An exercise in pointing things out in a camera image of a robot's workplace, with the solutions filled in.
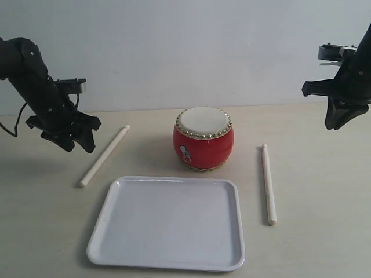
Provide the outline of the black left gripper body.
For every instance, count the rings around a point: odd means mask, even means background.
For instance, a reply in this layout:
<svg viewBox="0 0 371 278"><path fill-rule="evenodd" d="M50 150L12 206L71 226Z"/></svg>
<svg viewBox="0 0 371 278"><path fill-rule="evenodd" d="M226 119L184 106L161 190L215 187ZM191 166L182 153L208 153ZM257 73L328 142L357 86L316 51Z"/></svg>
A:
<svg viewBox="0 0 371 278"><path fill-rule="evenodd" d="M78 111L79 99L74 103L69 95L61 93L54 80L47 78L41 96L35 102L37 107L33 108L35 115L26 120L28 127L52 134L73 133L82 127L98 130L99 118Z"/></svg>

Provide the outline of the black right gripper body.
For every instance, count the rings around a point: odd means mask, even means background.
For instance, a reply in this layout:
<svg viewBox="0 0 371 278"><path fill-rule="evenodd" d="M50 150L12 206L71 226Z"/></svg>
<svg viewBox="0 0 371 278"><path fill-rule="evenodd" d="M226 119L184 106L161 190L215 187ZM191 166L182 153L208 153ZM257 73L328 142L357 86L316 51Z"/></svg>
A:
<svg viewBox="0 0 371 278"><path fill-rule="evenodd" d="M344 61L332 79L305 81L304 96L325 96L350 104L370 104L370 57Z"/></svg>

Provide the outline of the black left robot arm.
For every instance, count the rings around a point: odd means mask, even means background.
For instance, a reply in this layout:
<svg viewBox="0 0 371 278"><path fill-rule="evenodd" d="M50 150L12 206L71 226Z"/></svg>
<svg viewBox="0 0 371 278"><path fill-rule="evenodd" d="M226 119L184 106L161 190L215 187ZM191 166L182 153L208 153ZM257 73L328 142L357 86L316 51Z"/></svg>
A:
<svg viewBox="0 0 371 278"><path fill-rule="evenodd" d="M79 111L79 102L69 98L82 94L85 78L53 80L38 46L26 38L13 38L1 40L1 79L9 81L34 112L26 125L39 129L41 138L67 152L75 144L87 153L94 151L93 132L101 121Z"/></svg>

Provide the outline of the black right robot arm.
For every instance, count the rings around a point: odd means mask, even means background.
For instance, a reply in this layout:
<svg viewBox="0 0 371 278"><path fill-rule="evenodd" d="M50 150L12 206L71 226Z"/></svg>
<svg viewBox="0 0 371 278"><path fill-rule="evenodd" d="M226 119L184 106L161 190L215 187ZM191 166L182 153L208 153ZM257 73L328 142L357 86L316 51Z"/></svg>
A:
<svg viewBox="0 0 371 278"><path fill-rule="evenodd" d="M318 59L338 65L338 72L332 79L305 81L301 91L305 97L327 98L325 126L338 130L369 110L370 28L358 46L323 44L318 49Z"/></svg>

